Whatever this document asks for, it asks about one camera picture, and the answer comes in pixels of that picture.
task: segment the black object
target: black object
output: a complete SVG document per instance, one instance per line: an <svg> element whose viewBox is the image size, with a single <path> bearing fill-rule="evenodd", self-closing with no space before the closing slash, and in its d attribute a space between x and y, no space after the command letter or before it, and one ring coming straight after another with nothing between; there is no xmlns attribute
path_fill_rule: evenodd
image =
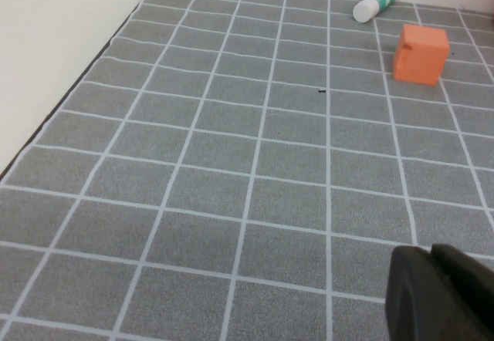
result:
<svg viewBox="0 0 494 341"><path fill-rule="evenodd" d="M494 340L494 273L449 245L398 246L386 319L391 341Z"/></svg>

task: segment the glue stick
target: glue stick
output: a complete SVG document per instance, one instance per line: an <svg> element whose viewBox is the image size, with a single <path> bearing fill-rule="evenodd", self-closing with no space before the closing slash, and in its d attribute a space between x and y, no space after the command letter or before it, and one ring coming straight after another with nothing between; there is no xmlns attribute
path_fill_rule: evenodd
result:
<svg viewBox="0 0 494 341"><path fill-rule="evenodd" d="M392 3L394 3L394 0L363 0L355 5L354 18L358 22L367 22Z"/></svg>

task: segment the gray carpet tile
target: gray carpet tile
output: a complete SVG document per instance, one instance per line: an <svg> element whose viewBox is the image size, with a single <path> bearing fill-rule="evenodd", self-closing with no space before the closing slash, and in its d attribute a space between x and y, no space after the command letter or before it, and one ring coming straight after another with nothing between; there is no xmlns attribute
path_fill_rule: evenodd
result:
<svg viewBox="0 0 494 341"><path fill-rule="evenodd" d="M494 268L490 17L357 1L143 0L0 181L0 339L382 340L395 246Z"/></svg>

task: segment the orange cube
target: orange cube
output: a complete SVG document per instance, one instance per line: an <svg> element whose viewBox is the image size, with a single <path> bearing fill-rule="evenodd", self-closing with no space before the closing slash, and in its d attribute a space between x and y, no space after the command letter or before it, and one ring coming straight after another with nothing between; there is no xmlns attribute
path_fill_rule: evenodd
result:
<svg viewBox="0 0 494 341"><path fill-rule="evenodd" d="M449 54L446 31L404 24L393 60L393 78L435 85Z"/></svg>

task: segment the white grid line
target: white grid line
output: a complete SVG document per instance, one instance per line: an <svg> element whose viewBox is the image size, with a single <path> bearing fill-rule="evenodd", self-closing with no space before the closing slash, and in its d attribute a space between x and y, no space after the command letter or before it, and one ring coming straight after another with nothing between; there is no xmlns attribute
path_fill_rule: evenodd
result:
<svg viewBox="0 0 494 341"><path fill-rule="evenodd" d="M128 20L126 21L126 23L124 24L124 26L122 26L122 29L119 30L118 34L120 34L125 26L127 26L127 24L129 23L129 21L132 19L132 17L135 15L135 13L137 13L140 9L140 7L142 6L142 3L143 3L143 0L141 0L138 4L138 6L135 8L135 10L130 14ZM176 33L176 31L178 30L178 25L177 27L175 28L174 30L174 34ZM161 57L163 56L163 54L166 52L166 49L167 47L165 47L162 51L162 53L160 54L160 56L158 57L158 60L156 61L156 63L159 62L159 60L161 59ZM93 66L88 70L87 74L85 75L85 77L90 73L90 71L92 70L92 68L96 65L96 62L93 64ZM143 89L146 85L147 85L147 82L149 81L149 79L151 78L153 72L154 72L154 69L155 67L153 67L153 69L151 69L145 83L143 84L142 88ZM132 102L132 105L130 106L130 109L128 110L127 112L127 115L126 117L121 121L116 133L113 135L110 143L107 145L105 151L103 152L104 154L107 154L108 151L110 150L110 148L113 146L113 143L115 142L115 140L117 139L118 135L120 134L121 130L123 129L124 127L124 124L125 124L125 119L129 117L130 113L132 112L132 110L134 109L135 105L137 104L138 100L140 99L140 95L142 94L142 91L140 91L136 98L134 99L134 101ZM38 136L35 138L35 140L33 141L33 143L37 140L39 140L39 138L42 136L43 132L45 131L45 129L47 128L47 126L51 123L51 120L54 118L55 116L52 116L52 118L45 124L45 126L42 128L42 130L39 132ZM17 164L20 162L20 160L24 157L25 153L30 149L30 146L32 144L30 144L29 146L27 146L25 149L24 149L24 153L21 153L21 155L19 155L18 159L16 160L16 163L14 163L14 165L12 165L12 168L11 170L9 170L9 172L4 176L3 180L0 181L0 187L2 187L2 185L5 183L6 179L8 178L8 176L10 175L11 172L13 172L13 170L15 169L15 167L17 166ZM49 247L48 247L48 250L47 252L44 254L44 256L42 257L41 261L39 262L39 264L36 266L36 269L34 270L34 272L32 273L31 277L29 278L29 280L27 281L24 289L22 290L21 292L21 295L19 296L17 302L15 303L12 311L11 311L11 315L12 316L17 316L19 314L19 310L21 309L22 307L22 304L24 303L25 299L27 298L27 295L29 294L31 288L34 286L34 283L36 281L36 279L38 278L39 274L41 273L42 269L45 267L45 264L47 263L48 259L49 259L49 256L51 254L51 251L55 248L56 246L56 243L58 242L60 236L62 235L63 231L65 230L66 226L69 224L69 221L70 219L72 218L73 216L73 213L74 211L77 209L77 207L79 206L80 202L82 201L82 196L86 193L86 190L87 188L89 187L90 185L90 182L91 180L93 179L93 176L94 174L96 173L97 169L100 167L100 165L103 163L103 160L104 160L104 155L102 155L100 157L100 159L96 162L96 164L93 166L93 169L90 171L90 174L88 176L88 178L86 179L86 182L84 183L83 185L83 188L81 189L80 193L77 195L76 197L76 200L74 201L72 207L69 209L69 211L67 212L66 216L64 217L61 225L59 226L59 229L56 231L55 233L55 236L53 237ZM7 334L8 330L10 329L12 325L12 321L11 320L8 320L5 325L2 327L2 330L0 331L0 341L2 341L4 338L5 338L5 335Z"/></svg>
<svg viewBox="0 0 494 341"><path fill-rule="evenodd" d="M268 106L268 102L269 102L269 92L271 91L272 75L273 75L274 69L275 69L276 55L278 54L279 37L281 36L281 29L282 29L282 25L283 25L283 17L285 15L285 10L286 10L286 0L283 0L281 16L279 17L278 32L276 35L276 43L275 43L274 51L272 54L271 67L269 69L268 85L266 86L266 95L265 95L264 106L263 106L264 108L262 109L262 115L261 115L261 120L260 120L260 124L259 124L258 135L257 135L258 139L255 143L254 159L252 162L252 169L251 169L251 173L250 173L249 184L247 187L247 195L245 197L244 211L242 214L242 223L240 224L239 240L237 242L237 248L236 248L236 252L235 252L235 260L234 260L233 269L232 269L232 279L230 279L230 286L228 288L228 295L227 295L226 307L225 307L225 315L224 315L223 323L222 323L222 332L221 332L221 335L219 337L220 341L226 341L226 337L227 337L227 333L228 333L228 324L230 322L230 315L232 313L233 296L235 294L235 286L236 286L236 282L237 282L237 276L239 275L240 257L242 255L242 247L243 247L244 236L245 236L246 221L249 218L249 206L250 206L250 202L252 199L252 189L254 187L255 171L257 169L257 163L259 160L259 151L260 151L261 142L262 142L262 140L261 140L262 139L262 132L264 130L264 123L266 121L267 106Z"/></svg>
<svg viewBox="0 0 494 341"><path fill-rule="evenodd" d="M240 77L240 76L233 76L233 77L238 77L240 79L250 79L250 78L244 78L244 77ZM88 80L84 80L83 83L93 84L93 85L98 85L98 86L105 86L105 87L109 87L109 88L112 88L112 89L122 89L122 90L138 91L138 89L127 88L125 86L115 86L115 85L98 83L98 82L88 81ZM273 83L278 83L278 84L287 85L287 86L301 86L301 87L306 87L306 88L309 87L309 88L319 89L318 86L307 86L307 85L303 85L303 84L283 83L283 82L276 82L276 81L273 81ZM334 92L342 92L342 93L364 94L364 95L368 95L368 96L379 96L381 98L385 98L386 97L383 94L366 93L366 92L355 91L355 90L331 89L331 91L334 91ZM178 98L185 98L185 99L189 99L189 100L200 100L200 98L197 98L195 96L185 96L185 95L182 95L182 94L162 93L162 92L155 92L153 90L145 90L144 92L145 93L150 93L150 94L156 94L156 95L159 95L159 96L176 96ZM432 101L432 100L420 100L420 99L416 99L416 98L406 98L406 97L401 97L401 96L390 96L390 97L392 99L395 99L395 100L410 100L410 101L414 101L414 102L433 103L433 104L440 104L440 105L444 105L444 106L447 106L448 105L446 102L438 102L438 101ZM233 106L248 106L248 107L262 108L262 106L255 105L255 104L229 102L229 101L226 101L226 100L214 100L214 99L211 99L211 98L206 98L205 100L208 101L208 102L218 102L218 103L224 103L224 104L231 104ZM456 106L456 107L469 108L469 109L472 109L472 110L494 111L494 109L490 109L490 108L481 108L481 107L475 107L475 106L466 106L466 105L462 105L462 104L454 104L454 103L452 103L451 105L452 106ZM283 112L291 112L291 113L301 113L301 114L307 114L307 115L311 115L311 116L324 116L321 113L313 113L313 112L307 112L307 111L291 110L291 109L286 109L286 108L282 108L282 107L271 107L271 106L269 106L268 109L269 110L278 110L278 111L283 111ZM83 113L83 112L78 112L78 114L85 115L85 116L92 116L93 115L92 113ZM358 122L362 122L362 123L377 123L377 124L382 124L382 125L391 125L391 123L387 123L385 121L367 120L367 119L361 119L361 118L356 118L356 117L345 117L345 116L338 116L338 115L330 115L330 116L331 116L331 118L335 118L335 119L358 121ZM436 128L436 127L422 127L422 126L415 126L415 125L407 125L407 124L404 124L404 123L396 123L395 126L396 127L410 128L410 129L434 130L434 131L440 131L440 132L443 132L443 133L454 133L454 134L457 133L456 130L442 129L442 128ZM488 139L494 139L494 136L485 135L485 134L467 133L467 132L462 132L462 134L473 136L473 137L484 137L484 138L488 138Z"/></svg>
<svg viewBox="0 0 494 341"><path fill-rule="evenodd" d="M456 9L456 11L457 11L457 13L458 13L458 15L459 15L460 19L462 20L463 27L465 28L465 30L466 30L466 32L467 32L467 34L469 34L469 38L472 40L472 44L473 44L473 46L474 46L475 50L476 50L476 51L477 51L477 53L479 54L480 60L482 61L482 63L481 63L481 64L483 64L483 65L484 65L484 67L485 67L485 68L486 68L486 70L487 70L487 73L489 74L489 77L491 78L492 83L494 83L494 76L492 75L492 72L491 72L491 70L489 69L489 67L488 67L488 65L487 65L487 62L486 62L486 60L484 59L484 55L480 52L479 47L478 47L478 46L477 46L477 44L475 43L475 39L473 38L472 33L470 32L469 27L468 27L468 26L466 25L466 23L465 23L465 20L463 19L463 16L462 16L462 13L460 13L460 11L459 11L458 9Z"/></svg>
<svg viewBox="0 0 494 341"><path fill-rule="evenodd" d="M218 67L219 60L220 60L221 55L223 53L223 49L225 48L226 41L228 39L228 34L232 30L233 21L235 19L235 16L237 14L237 11L239 10L239 6L240 6L240 0L238 1L237 6L235 7L235 11L234 11L233 15L231 16L231 20L230 20L230 23L229 23L229 26L228 26L228 30L225 33L225 36L224 36L223 42L222 42L222 46L221 46L221 48L220 48L220 50L218 52L218 55L216 57L215 64L213 65L213 68L211 70L211 74L208 77L208 82L207 82L206 87L204 89L204 92L202 94L201 101L199 102L199 105L198 105L198 108L196 110L194 119L192 120L191 128L188 131L187 137L186 137L185 142L184 142L184 146L182 147L180 156L178 158L178 162L177 162L176 166L174 167L173 172L171 173L170 180L167 183L167 187L166 187L166 190L164 192L163 199L161 201L160 210L157 213L157 217L155 219L153 228L151 229L151 232L150 232L149 237L147 239L146 245L145 245L144 250L142 252L142 255L140 257L139 264L137 265L136 272L134 273L134 277L132 278L132 281L130 282L130 286L129 286L129 289L128 289L127 294L125 296L125 300L123 301L123 305L122 305L122 307L120 309L120 314L119 314L119 316L117 318L117 321L115 322L115 326L113 328L113 335L110 338L110 341L114 341L115 340L115 338L117 337L118 332L120 331L120 327L122 325L122 322L124 321L124 317L125 317L125 314L127 312L128 307L129 307L130 300L132 298L132 295L134 294L135 288L137 286L137 282L139 281L139 278L140 278L140 274L142 273L143 263L146 261L147 253L151 249L151 244L152 244L152 242L154 240L154 236L156 235L157 228L158 228L158 226L159 226L159 224L161 222L161 219L163 217L164 209L166 207L168 198L170 197L171 189L172 189L172 187L174 185L174 182L175 182L175 180L177 178L178 171L180 169L180 166L182 164L182 161L183 161L183 159L185 157L185 154L187 152L188 145L191 142L191 138L192 138L192 134L194 132L195 125L198 122L199 114L201 113L202 107L204 105L204 98L208 95L209 87L211 86L211 82L212 82L213 76L215 74L215 71L216 71L216 69Z"/></svg>
<svg viewBox="0 0 494 341"><path fill-rule="evenodd" d="M398 158L398 168L400 170L401 188L403 190L404 202L407 207L408 219L410 221L411 241L414 245L416 245L418 241L417 241L417 232L415 229L414 213L411 209L410 197L408 196L407 181L404 175L404 167L403 167L403 160L401 159L400 144L398 143L398 132L396 130L396 126L394 125L393 105L391 104L389 88L387 87L387 77L386 77L386 70L384 69L384 58L381 51L381 41L379 40L379 30L377 29L377 23L375 19L373 20L373 23L376 33L377 48L379 49L379 60L381 61L382 78L384 81L384 90L386 92L387 108L389 110L389 118L391 122L391 131L393 133L394 148L396 151L396 156Z"/></svg>
<svg viewBox="0 0 494 341"><path fill-rule="evenodd" d="M332 199L331 199L331 0L327 0L327 49L326 49L326 340L333 340L333 268L331 246L331 222L332 222Z"/></svg>

